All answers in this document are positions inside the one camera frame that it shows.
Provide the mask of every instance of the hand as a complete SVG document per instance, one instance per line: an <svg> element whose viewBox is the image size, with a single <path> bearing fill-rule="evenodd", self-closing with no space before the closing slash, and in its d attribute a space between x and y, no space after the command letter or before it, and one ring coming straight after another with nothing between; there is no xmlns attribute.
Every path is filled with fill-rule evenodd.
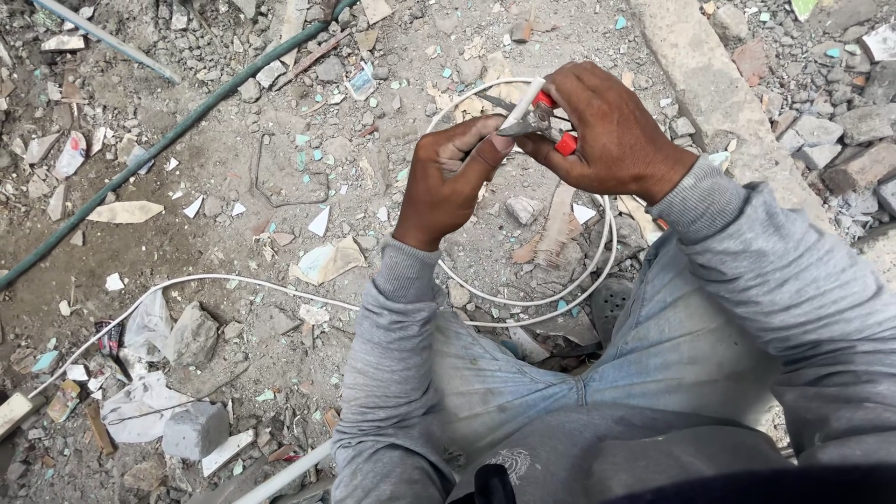
<svg viewBox="0 0 896 504"><path fill-rule="evenodd" d="M467 223L482 184L513 148L513 139L493 135L503 122L502 116L476 117L420 138L394 239L435 252L445 235Z"/></svg>
<svg viewBox="0 0 896 504"><path fill-rule="evenodd" d="M541 135L516 141L570 186L597 195L635 195L653 205L697 161L666 138L633 91L591 61L567 63L545 80L543 91L579 133L578 148L564 157Z"/></svg>

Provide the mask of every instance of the person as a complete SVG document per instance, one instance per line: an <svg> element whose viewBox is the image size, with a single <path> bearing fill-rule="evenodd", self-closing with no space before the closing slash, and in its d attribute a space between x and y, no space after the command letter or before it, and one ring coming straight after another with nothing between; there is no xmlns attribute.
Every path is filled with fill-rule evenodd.
<svg viewBox="0 0 896 504"><path fill-rule="evenodd" d="M358 314L333 502L891 500L896 296L872 266L766 184L674 145L593 63L546 80L577 151L520 148L582 191L641 197L670 230L602 357L580 376L535 368L439 309L433 278L513 147L503 118L424 135ZM798 466L756 429L772 395ZM456 477L446 448L465 455Z"/></svg>

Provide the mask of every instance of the plastic bag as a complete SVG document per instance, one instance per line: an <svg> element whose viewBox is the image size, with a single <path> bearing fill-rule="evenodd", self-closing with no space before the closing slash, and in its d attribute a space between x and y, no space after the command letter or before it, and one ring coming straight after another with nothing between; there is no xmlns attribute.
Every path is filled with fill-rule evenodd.
<svg viewBox="0 0 896 504"><path fill-rule="evenodd" d="M147 361L174 357L171 329L174 322L162 291L150 294L127 320L125 348Z"/></svg>

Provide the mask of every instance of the sweatshirt cuff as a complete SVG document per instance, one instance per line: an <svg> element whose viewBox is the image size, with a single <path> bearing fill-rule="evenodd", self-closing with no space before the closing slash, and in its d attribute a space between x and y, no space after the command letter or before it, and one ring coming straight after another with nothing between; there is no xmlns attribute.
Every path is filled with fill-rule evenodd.
<svg viewBox="0 0 896 504"><path fill-rule="evenodd" d="M695 245L734 222L748 196L746 189L703 154L676 188L647 210L666 221L682 243Z"/></svg>
<svg viewBox="0 0 896 504"><path fill-rule="evenodd" d="M435 299L433 274L442 252L424 252L389 237L383 246L383 265L374 286L396 303L419 303Z"/></svg>

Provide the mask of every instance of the fingernail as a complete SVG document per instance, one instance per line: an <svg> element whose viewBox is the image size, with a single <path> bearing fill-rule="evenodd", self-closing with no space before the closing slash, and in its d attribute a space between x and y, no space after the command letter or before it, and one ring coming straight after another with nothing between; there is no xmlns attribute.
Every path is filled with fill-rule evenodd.
<svg viewBox="0 0 896 504"><path fill-rule="evenodd" d="M513 138L510 136L492 135L492 143L502 154L507 154L513 149Z"/></svg>

